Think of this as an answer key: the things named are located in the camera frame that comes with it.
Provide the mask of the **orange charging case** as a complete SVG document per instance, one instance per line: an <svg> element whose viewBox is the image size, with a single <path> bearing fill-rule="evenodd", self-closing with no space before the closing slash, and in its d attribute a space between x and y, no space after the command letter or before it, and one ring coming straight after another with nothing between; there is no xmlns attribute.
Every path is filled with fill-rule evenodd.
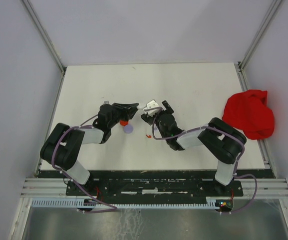
<svg viewBox="0 0 288 240"><path fill-rule="evenodd" d="M122 126L128 125L128 121L120 120L119 123L120 123Z"/></svg>

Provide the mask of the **white charging case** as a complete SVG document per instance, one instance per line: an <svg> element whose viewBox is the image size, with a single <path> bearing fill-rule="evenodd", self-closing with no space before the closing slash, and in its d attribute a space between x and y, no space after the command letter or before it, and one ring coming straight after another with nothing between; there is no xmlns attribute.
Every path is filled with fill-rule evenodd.
<svg viewBox="0 0 288 240"><path fill-rule="evenodd" d="M137 109L138 109L138 110L143 110L144 107L145 107L144 105L138 105L138 106L137 106Z"/></svg>

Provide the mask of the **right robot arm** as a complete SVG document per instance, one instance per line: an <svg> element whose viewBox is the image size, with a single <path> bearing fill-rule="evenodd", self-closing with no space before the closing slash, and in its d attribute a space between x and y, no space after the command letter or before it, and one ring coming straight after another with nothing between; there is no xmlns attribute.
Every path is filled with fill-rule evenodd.
<svg viewBox="0 0 288 240"><path fill-rule="evenodd" d="M218 160L213 190L224 196L231 190L238 161L245 151L246 137L221 119L214 117L206 125L190 130L177 126L173 109L167 101L159 106L151 100L143 108L141 118L152 127L152 137L165 141L174 151L205 146Z"/></svg>

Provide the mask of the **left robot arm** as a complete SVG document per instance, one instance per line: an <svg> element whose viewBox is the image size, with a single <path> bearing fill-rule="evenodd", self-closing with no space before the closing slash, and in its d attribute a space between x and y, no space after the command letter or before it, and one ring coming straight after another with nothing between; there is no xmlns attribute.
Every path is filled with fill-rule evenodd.
<svg viewBox="0 0 288 240"><path fill-rule="evenodd" d="M112 128L120 121L131 120L138 111L138 103L113 103L105 101L98 114L78 126L58 123L40 150L40 158L64 176L77 183L83 195L94 191L91 173L78 160L82 145L104 144Z"/></svg>

